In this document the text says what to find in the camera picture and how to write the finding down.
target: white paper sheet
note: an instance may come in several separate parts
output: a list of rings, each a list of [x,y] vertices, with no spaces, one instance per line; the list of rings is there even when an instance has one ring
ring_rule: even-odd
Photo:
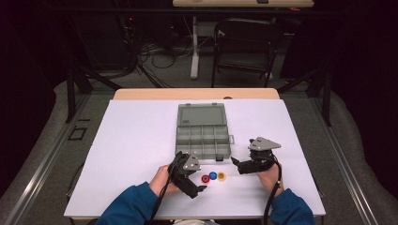
[[[296,131],[282,100],[111,100],[69,201],[66,217],[99,217],[124,189],[150,181],[161,165],[175,156],[178,104],[224,103],[232,157],[249,159],[249,139],[261,136],[282,145],[273,153],[283,164],[283,183],[313,210],[325,215]],[[191,199],[178,193],[163,200],[157,218],[260,218],[268,194],[257,176],[239,174],[231,159],[219,163],[200,160],[202,170],[190,176],[224,172]]]

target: person's right hand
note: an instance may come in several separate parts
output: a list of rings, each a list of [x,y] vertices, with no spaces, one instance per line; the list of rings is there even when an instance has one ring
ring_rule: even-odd
[[[263,185],[263,187],[266,189],[266,191],[268,191],[270,193],[273,190],[276,182],[278,181],[279,168],[274,163],[271,166],[271,168],[269,168],[267,171],[257,172],[257,176],[260,179],[260,182]],[[279,188],[277,189],[277,191],[275,193],[275,197],[280,195],[282,192],[284,192],[284,188],[283,188],[283,182],[281,180],[281,183],[279,184]]]

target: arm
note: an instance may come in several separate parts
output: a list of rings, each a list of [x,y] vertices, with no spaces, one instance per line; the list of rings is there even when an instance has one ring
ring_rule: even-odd
[[[150,184],[144,182],[123,191],[106,208],[96,225],[144,224],[150,220],[161,189],[169,177],[167,168],[167,165],[159,167]],[[179,191],[178,187],[169,184],[165,195],[177,191]]]
[[[313,211],[289,188],[273,200],[270,219],[274,224],[314,224]]]
[[[265,172],[258,172],[263,187],[270,193],[278,180],[279,169],[274,164]],[[272,202],[270,219],[274,224],[314,224],[314,215],[307,203],[292,192],[284,190],[281,181]]]
[[[96,225],[144,224],[150,219],[157,200],[147,182],[131,186],[114,199]]]

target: person's left hand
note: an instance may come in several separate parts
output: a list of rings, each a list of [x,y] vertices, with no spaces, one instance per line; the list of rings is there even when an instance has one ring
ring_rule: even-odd
[[[167,171],[168,168],[169,165],[160,166],[155,176],[149,183],[149,187],[158,197],[161,194],[161,189],[166,185],[167,179],[169,178],[169,173]],[[179,191],[181,190],[175,184],[170,183],[166,189],[165,196]]]

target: hand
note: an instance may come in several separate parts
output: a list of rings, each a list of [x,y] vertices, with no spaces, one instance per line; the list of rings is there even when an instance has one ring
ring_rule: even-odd
[[[273,190],[276,182],[278,181],[279,168],[274,163],[271,166],[271,168],[269,168],[267,171],[257,172],[257,176],[260,179],[260,182],[263,185],[263,187],[266,189],[266,191],[268,191],[270,193]],[[275,193],[275,197],[280,195],[282,192],[284,192],[284,188],[283,188],[283,182],[281,180],[281,183],[279,184],[279,188],[277,189],[277,191]]]
[[[155,176],[149,183],[149,187],[152,191],[159,197],[161,194],[161,190],[166,185],[167,179],[169,178],[169,173],[167,169],[169,165],[160,166],[158,171],[156,172]],[[175,186],[175,184],[170,183],[166,189],[165,196],[170,195],[171,193],[179,192],[179,188]]]

